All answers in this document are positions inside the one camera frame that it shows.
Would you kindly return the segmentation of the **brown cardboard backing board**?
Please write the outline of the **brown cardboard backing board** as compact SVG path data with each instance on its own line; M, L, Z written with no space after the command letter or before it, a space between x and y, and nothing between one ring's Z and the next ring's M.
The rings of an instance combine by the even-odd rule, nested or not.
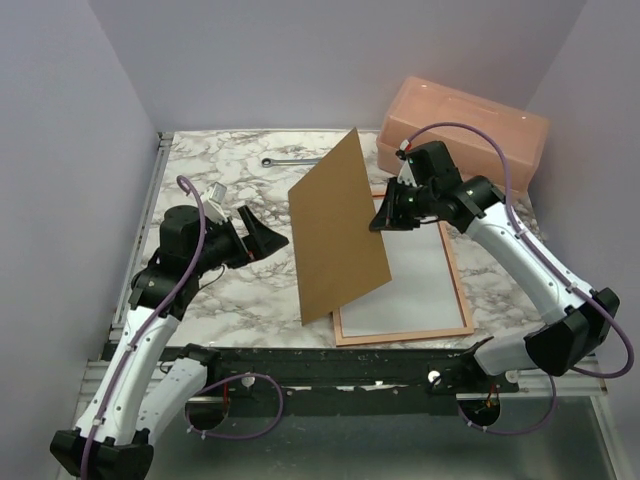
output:
M288 192L301 323L391 281L358 131L352 129Z

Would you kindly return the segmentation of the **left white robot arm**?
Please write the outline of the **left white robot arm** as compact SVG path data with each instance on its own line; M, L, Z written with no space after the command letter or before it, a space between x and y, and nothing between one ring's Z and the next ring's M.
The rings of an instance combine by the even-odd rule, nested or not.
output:
M237 269L263 260L288 239L261 223L246 206L240 236L212 207L177 206L159 227L159 246L131 282L121 338L89 406L71 430L55 433L50 452L78 479L143 479L154 446L172 417L196 392L214 393L222 380L215 354L189 346L177 365L151 388L167 342L200 289L219 267Z

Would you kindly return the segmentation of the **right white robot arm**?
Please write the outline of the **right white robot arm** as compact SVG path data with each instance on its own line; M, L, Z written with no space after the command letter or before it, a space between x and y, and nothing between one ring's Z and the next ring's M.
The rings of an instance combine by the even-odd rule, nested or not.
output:
M463 180L446 145L431 141L409 150L398 176L388 180L369 229L411 231L432 217L481 245L533 303L543 326L528 333L476 343L460 379L480 392L496 376L538 368L559 377L603 343L607 319L619 308L609 288L594 290L551 254L508 209L502 191L484 176Z

